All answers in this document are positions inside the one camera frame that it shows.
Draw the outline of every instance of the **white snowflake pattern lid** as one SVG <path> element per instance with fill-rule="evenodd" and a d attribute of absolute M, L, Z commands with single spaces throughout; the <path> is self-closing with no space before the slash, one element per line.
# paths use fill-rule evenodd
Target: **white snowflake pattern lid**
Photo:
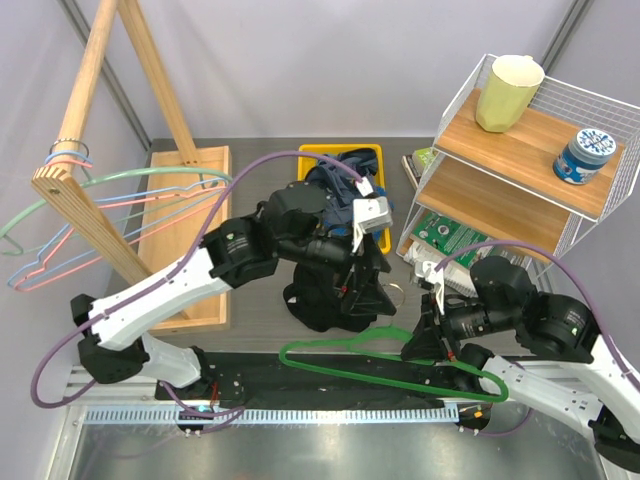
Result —
<path fill-rule="evenodd" d="M 589 157 L 610 157 L 616 153 L 616 141 L 611 135 L 595 128 L 585 128 L 576 135 L 582 153 Z"/>

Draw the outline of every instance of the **wooden clothes rack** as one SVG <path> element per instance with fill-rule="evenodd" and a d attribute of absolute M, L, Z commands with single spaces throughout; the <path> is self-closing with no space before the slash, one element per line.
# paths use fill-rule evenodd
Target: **wooden clothes rack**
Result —
<path fill-rule="evenodd" d="M 230 173 L 228 147 L 196 148 L 138 0 L 100 2 L 52 152 L 68 149 L 69 143 L 82 142 L 116 12 L 120 14 L 178 147 L 177 152 L 153 154 L 152 166 L 199 166 Z M 60 155 L 56 161 L 72 159 L 71 155 Z M 176 260 L 193 241 L 206 216 L 206 213 L 196 215 L 180 222 L 177 228 L 168 228 L 142 240 L 138 256 L 74 179 L 73 169 L 73 163 L 40 167 L 33 174 L 31 185 L 129 284 L 140 282 Z M 195 181 L 190 177 L 156 175 L 149 180 L 149 188 L 188 186 L 197 182 L 197 175 L 194 175 Z M 225 202 L 211 226 L 219 225 L 228 218 L 229 209 L 229 202 Z M 143 224 L 152 221 L 147 217 L 143 217 Z M 163 322 L 153 332 L 193 332 L 228 325 L 228 298 L 225 294 L 204 300 L 187 312 Z"/>

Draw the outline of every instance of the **yellow basket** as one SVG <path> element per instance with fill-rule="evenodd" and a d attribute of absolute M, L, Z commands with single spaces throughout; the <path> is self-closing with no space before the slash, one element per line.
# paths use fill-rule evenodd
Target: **yellow basket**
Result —
<path fill-rule="evenodd" d="M 372 148 L 376 152 L 376 156 L 378 157 L 378 173 L 374 178 L 377 185 L 386 189 L 387 187 L 384 183 L 384 159 L 382 158 L 382 147 L 380 147 L 380 145 L 368 143 L 302 145 L 300 146 L 300 151 L 320 154 L 329 153 L 332 155 L 337 155 L 339 153 L 355 150 L 356 148 Z M 315 166 L 315 159 L 298 157 L 298 180 L 304 180 L 304 177 L 307 176 L 309 170 L 311 170 Z M 385 255 L 391 251 L 391 231 L 388 228 L 386 228 L 384 232 L 382 232 L 380 240 L 378 241 L 378 246 L 380 247 L 380 251 Z"/>

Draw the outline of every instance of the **gray floor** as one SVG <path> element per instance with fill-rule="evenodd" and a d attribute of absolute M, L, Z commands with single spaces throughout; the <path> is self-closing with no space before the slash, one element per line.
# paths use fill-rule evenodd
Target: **gray floor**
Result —
<path fill-rule="evenodd" d="M 414 190 L 400 164 L 402 155 L 417 148 L 428 146 L 432 139 L 423 138 L 280 138 L 280 139 L 206 139 L 196 140 L 199 147 L 229 145 L 232 155 L 232 173 L 258 157 L 280 150 L 296 150 L 305 143 L 377 143 L 382 146 L 385 158 L 385 177 L 389 198 L 393 201 L 394 226 L 391 229 L 393 250 L 387 257 L 392 267 L 386 281 L 396 283 L 405 292 L 405 303 L 394 317 L 379 317 L 378 325 L 393 323 L 413 330 L 418 321 L 421 292 L 409 285 L 410 267 L 395 254 L 396 245 L 407 213 L 411 206 Z M 156 140 L 153 151 L 175 150 L 172 140 Z M 253 212 L 257 202 L 266 200 L 274 191 L 295 179 L 296 159 L 281 159 L 263 165 L 241 182 L 232 195 L 233 215 Z M 198 345 L 206 351 L 276 352 L 282 345 L 294 340 L 316 338 L 341 338 L 350 336 L 347 332 L 331 330 L 317 334 L 291 316 L 282 300 L 282 290 L 291 282 L 294 266 L 281 262 L 272 277 L 243 286 L 231 294 L 231 329 L 206 334 L 177 334 L 163 337 L 180 347 Z M 125 286 L 118 278 L 113 279 L 109 290 L 117 291 Z M 501 355 L 526 353 L 514 340 L 511 333 L 497 334 L 480 339 L 477 343 Z M 392 345 L 378 345 L 385 350 Z"/>
<path fill-rule="evenodd" d="M 525 412 L 513 403 L 494 410 L 494 431 Z M 605 479 L 587 442 L 541 414 L 502 438 L 476 438 L 451 424 L 256 425 L 175 438 L 132 460 L 113 457 L 143 453 L 174 435 L 169 426 L 85 427 L 70 479 Z"/>

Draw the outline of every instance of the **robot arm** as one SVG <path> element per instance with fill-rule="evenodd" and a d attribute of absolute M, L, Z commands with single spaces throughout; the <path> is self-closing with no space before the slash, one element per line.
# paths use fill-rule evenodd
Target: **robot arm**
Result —
<path fill-rule="evenodd" d="M 454 357 L 493 373 L 510 398 L 565 423 L 614 464 L 640 472 L 640 392 L 614 360 L 591 311 L 571 297 L 538 292 L 524 269 L 502 257 L 478 261 L 470 274 L 478 298 L 444 296 L 434 265 L 416 264 L 416 282 L 429 293 L 403 359 Z M 461 347 L 462 340 L 506 330 L 515 330 L 518 343 L 538 359 L 572 371 L 591 393 L 559 386 L 478 345 Z M 490 380 L 449 370 L 438 375 L 450 386 L 499 393 Z"/>
<path fill-rule="evenodd" d="M 320 188 L 292 183 L 261 202 L 255 213 L 229 219 L 206 234 L 177 275 L 160 287 L 149 289 L 169 278 L 181 259 L 110 297 L 74 298 L 71 307 L 77 325 L 104 315 L 78 343 L 82 365 L 98 383 L 117 383 L 140 374 L 170 383 L 184 398 L 202 397 L 214 382 L 204 353 L 197 347 L 169 345 L 148 330 L 204 298 L 273 275 L 280 258 L 332 269 L 344 313 L 393 315 L 395 307 L 377 281 L 378 273 L 390 267 L 370 235 L 390 225 L 386 199 L 354 201 L 354 230 L 359 234 L 353 242 L 326 236 L 318 228 L 326 204 Z"/>

